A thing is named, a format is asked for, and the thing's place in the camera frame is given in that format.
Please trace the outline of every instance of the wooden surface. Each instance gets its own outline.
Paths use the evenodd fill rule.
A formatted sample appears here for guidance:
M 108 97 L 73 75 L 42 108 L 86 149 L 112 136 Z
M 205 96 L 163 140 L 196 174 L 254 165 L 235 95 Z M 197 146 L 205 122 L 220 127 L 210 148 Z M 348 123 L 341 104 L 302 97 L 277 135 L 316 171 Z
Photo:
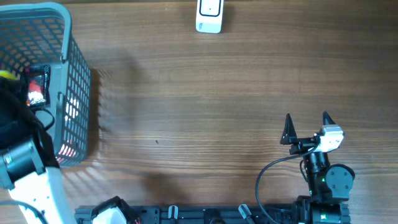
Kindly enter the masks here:
M 346 132 L 330 161 L 357 176 L 352 223 L 396 223 L 396 3 L 226 2 L 218 35 L 195 30 L 195 2 L 66 7 L 93 74 L 89 156 L 63 170 L 73 208 L 255 205 L 259 171 L 289 154 L 285 114 L 305 137 L 327 110 Z M 297 159 L 266 172 L 261 198 L 307 189 Z M 25 223 L 14 207 L 0 217 Z

